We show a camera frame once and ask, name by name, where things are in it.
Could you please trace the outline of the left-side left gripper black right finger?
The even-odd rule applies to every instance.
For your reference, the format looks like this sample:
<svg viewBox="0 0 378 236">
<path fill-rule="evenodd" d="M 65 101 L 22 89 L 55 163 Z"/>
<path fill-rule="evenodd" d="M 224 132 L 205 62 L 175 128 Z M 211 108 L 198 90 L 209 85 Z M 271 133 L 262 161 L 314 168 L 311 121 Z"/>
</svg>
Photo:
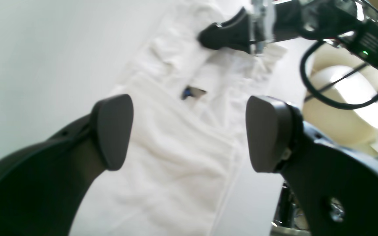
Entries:
<svg viewBox="0 0 378 236">
<path fill-rule="evenodd" d="M 288 183 L 313 236 L 378 236 L 378 160 L 342 147 L 269 96 L 246 105 L 250 162 Z"/>
</svg>

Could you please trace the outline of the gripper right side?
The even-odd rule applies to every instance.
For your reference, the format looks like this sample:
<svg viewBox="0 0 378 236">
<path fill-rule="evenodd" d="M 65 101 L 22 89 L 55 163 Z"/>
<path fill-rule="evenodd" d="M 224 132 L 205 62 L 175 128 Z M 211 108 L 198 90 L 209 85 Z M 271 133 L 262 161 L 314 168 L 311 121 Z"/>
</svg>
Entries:
<svg viewBox="0 0 378 236">
<path fill-rule="evenodd" d="M 214 22 L 198 34 L 201 46 L 230 48 L 260 55 L 273 42 L 297 38 L 302 22 L 301 0 L 252 0 L 250 14 L 242 7 L 225 22 Z"/>
</svg>

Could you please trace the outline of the left-side left gripper black left finger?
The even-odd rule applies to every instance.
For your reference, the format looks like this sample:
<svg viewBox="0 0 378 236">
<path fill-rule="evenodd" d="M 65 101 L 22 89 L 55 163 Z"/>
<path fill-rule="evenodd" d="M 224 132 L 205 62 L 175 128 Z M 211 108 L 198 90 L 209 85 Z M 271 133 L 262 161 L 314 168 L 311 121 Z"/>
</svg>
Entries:
<svg viewBox="0 0 378 236">
<path fill-rule="evenodd" d="M 67 236 L 93 181 L 123 166 L 132 98 L 98 101 L 47 140 L 0 160 L 0 236 Z"/>
</svg>

